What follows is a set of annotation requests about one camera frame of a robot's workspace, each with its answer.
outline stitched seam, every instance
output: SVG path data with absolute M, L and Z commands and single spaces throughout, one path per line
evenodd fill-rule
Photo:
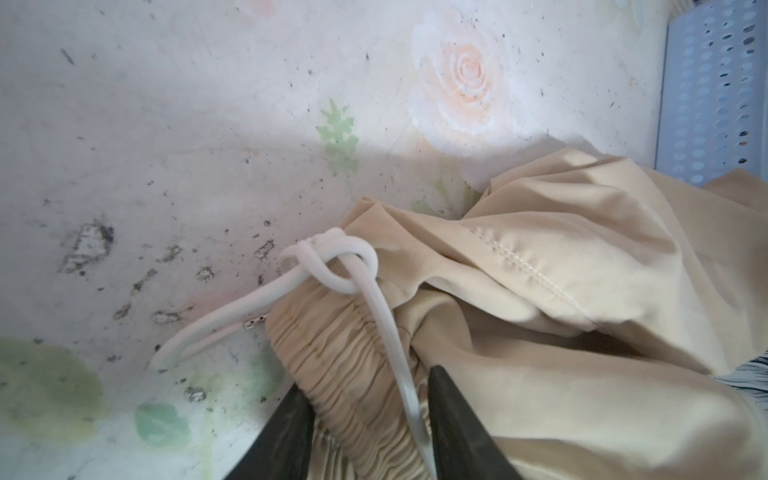
M 583 306 L 579 305 L 579 303 L 576 301 L 576 299 L 569 295 L 568 292 L 560 288 L 558 284 L 553 282 L 552 280 L 548 279 L 542 272 L 536 270 L 534 266 L 532 266 L 530 263 L 523 260 L 519 255 L 517 255 L 512 250 L 508 249 L 501 243 L 499 243 L 497 240 L 492 239 L 488 235 L 484 235 L 483 233 L 480 233 L 476 229 L 470 229 L 472 233 L 478 236 L 481 240 L 485 240 L 491 247 L 495 247 L 500 249 L 503 253 L 506 253 L 505 257 L 510 260 L 514 265 L 516 265 L 517 268 L 520 270 L 525 271 L 531 277 L 536 280 L 539 284 L 541 284 L 544 288 L 549 290 L 551 293 L 553 293 L 557 298 L 559 298 L 561 301 L 567 303 L 570 305 L 574 310 L 579 312 L 584 318 L 592 322 L 595 326 L 597 326 L 596 322 L 594 321 L 594 318 L 592 315 L 585 309 Z

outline black speck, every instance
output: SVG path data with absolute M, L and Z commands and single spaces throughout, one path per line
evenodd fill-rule
M 70 65 L 74 65 L 74 60 L 72 60 L 72 57 L 69 56 L 69 53 L 67 53 L 66 50 L 64 50 L 63 48 L 59 48 L 59 51 L 61 52 L 62 55 L 64 55 L 64 58 L 67 59 Z

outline beige fabric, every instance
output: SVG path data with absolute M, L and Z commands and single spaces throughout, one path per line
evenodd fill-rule
M 707 375 L 768 347 L 767 207 L 744 173 L 699 189 L 566 149 L 462 220 L 361 200 L 343 227 L 376 248 L 419 394 L 443 365 L 526 479 L 752 479 L 765 415 Z M 323 423 L 312 478 L 427 478 L 361 297 L 308 280 L 266 326 Z

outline rose print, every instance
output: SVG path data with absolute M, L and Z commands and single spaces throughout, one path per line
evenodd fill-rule
M 466 158 L 468 172 L 484 157 L 512 145 L 521 134 L 508 93 L 502 38 L 476 25 L 454 7 L 429 12 L 415 26 L 412 55 L 419 83 L 412 89 L 409 113 L 414 125 L 443 154 Z

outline blue plastic basket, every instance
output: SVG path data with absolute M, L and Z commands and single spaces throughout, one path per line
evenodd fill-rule
M 735 168 L 768 180 L 768 0 L 712 0 L 667 36 L 656 169 L 703 185 Z

